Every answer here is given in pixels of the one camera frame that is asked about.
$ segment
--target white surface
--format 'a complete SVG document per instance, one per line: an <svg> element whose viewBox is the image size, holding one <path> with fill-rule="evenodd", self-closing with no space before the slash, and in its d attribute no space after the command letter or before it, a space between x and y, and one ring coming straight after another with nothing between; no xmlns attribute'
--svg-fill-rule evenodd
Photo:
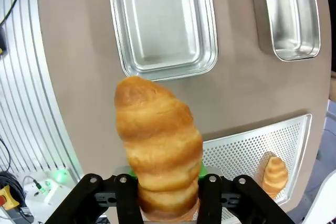
<svg viewBox="0 0 336 224"><path fill-rule="evenodd" d="M336 170L322 183L303 224L326 224L336 216Z"/></svg>
<svg viewBox="0 0 336 224"><path fill-rule="evenodd" d="M58 184L51 179L39 181L39 183L43 186L46 192L42 193L37 189L34 183L26 185L26 205L34 216L34 223L38 223L39 221L45 223L71 192L71 189L65 185Z"/></svg>
<svg viewBox="0 0 336 224"><path fill-rule="evenodd" d="M329 101L328 112L336 114L336 103ZM326 117L324 132L319 147L319 155L315 160L313 171L299 205L287 214L295 223L302 223L316 198L323 181L336 170L336 121Z"/></svg>

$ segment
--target pastry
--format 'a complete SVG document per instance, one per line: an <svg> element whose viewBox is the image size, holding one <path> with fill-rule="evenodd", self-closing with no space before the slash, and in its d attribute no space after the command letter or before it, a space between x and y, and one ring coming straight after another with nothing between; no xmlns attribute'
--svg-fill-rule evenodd
<svg viewBox="0 0 336 224"><path fill-rule="evenodd" d="M288 181L288 171L285 163L279 157L271 157L267 163L261 187L275 199Z"/></svg>
<svg viewBox="0 0 336 224"><path fill-rule="evenodd" d="M195 208L203 141L189 107L165 87L128 77L115 91L116 127L139 180L150 220L176 220Z"/></svg>

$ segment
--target green object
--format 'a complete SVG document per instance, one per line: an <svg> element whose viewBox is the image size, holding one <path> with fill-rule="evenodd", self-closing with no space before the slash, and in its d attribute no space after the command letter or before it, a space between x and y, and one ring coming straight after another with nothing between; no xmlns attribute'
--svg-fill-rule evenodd
<svg viewBox="0 0 336 224"><path fill-rule="evenodd" d="M134 173L134 171L132 169L130 169L130 171L128 172L128 174L133 177L133 178L137 178L136 174ZM206 170L203 162L202 162L202 167L201 167L201 171L200 174L198 175L199 178L204 178L205 175L208 174L208 171Z"/></svg>
<svg viewBox="0 0 336 224"><path fill-rule="evenodd" d="M200 171L200 174L198 176L198 178L204 178L205 175L208 174L208 171L207 169L205 168L203 162L202 162L202 167L201 167L201 171Z"/></svg>
<svg viewBox="0 0 336 224"><path fill-rule="evenodd" d="M58 170L55 172L54 178L58 183L64 184L68 179L68 171L66 169Z"/></svg>

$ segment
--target metal tray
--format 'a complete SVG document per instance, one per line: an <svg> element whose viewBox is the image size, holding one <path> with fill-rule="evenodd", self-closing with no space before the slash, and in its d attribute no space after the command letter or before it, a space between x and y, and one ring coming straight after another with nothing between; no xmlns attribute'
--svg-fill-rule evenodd
<svg viewBox="0 0 336 224"><path fill-rule="evenodd" d="M262 51L291 61L315 57L321 47L316 0L253 0Z"/></svg>
<svg viewBox="0 0 336 224"><path fill-rule="evenodd" d="M279 205L290 200L297 181L310 132L312 115L306 114L256 130L203 143L205 166L220 168L227 179L249 175L261 182L269 158L280 157L288 169L286 187L275 199ZM226 208L222 223L240 223Z"/></svg>
<svg viewBox="0 0 336 224"><path fill-rule="evenodd" d="M212 0L111 0L123 71L150 80L210 71L217 35Z"/></svg>

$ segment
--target perforated metal panel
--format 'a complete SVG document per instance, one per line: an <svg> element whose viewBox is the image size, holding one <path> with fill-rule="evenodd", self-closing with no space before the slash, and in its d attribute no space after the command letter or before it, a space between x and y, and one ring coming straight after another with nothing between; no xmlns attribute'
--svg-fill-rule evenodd
<svg viewBox="0 0 336 224"><path fill-rule="evenodd" d="M249 132L204 142L203 163L220 168L227 179L246 174L260 183L269 158L280 157L288 169L288 183L276 198L278 204L290 199L306 146L311 114ZM222 223L239 223L225 208Z"/></svg>

